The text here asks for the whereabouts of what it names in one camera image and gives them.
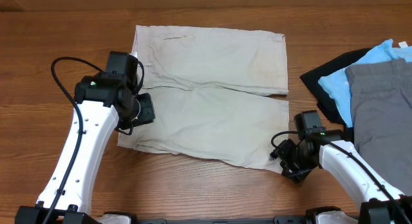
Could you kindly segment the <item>beige shorts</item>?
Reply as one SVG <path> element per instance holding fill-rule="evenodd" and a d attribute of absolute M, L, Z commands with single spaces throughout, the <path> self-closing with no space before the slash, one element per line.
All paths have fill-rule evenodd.
<path fill-rule="evenodd" d="M 289 127 L 286 38 L 262 30 L 137 26 L 155 120 L 121 147 L 281 172 L 270 140 Z"/>

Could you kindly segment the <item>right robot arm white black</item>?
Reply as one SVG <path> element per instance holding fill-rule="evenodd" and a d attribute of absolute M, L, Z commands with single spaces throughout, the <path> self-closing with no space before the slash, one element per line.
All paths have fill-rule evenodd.
<path fill-rule="evenodd" d="M 308 209 L 303 216 L 279 216 L 274 223 L 411 223 L 411 197 L 373 170 L 343 138 L 327 130 L 315 110 L 294 117 L 299 142 L 273 144 L 270 157 L 280 161 L 282 176 L 301 183 L 315 168 L 328 171 L 356 204 L 359 215 L 348 216 L 334 206 Z"/>

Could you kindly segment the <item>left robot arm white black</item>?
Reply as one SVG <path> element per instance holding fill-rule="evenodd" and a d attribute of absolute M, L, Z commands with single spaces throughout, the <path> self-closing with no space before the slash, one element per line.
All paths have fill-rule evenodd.
<path fill-rule="evenodd" d="M 137 223 L 126 212 L 105 212 L 92 218 L 91 199 L 101 159 L 112 132 L 130 136 L 137 126 L 150 124 L 155 110 L 148 93 L 140 90 L 144 66 L 134 56 L 109 53 L 106 69 L 85 76 L 70 95 L 51 64 L 56 84 L 73 106 L 73 119 L 56 168 L 33 207 L 21 206 L 15 223 Z"/>

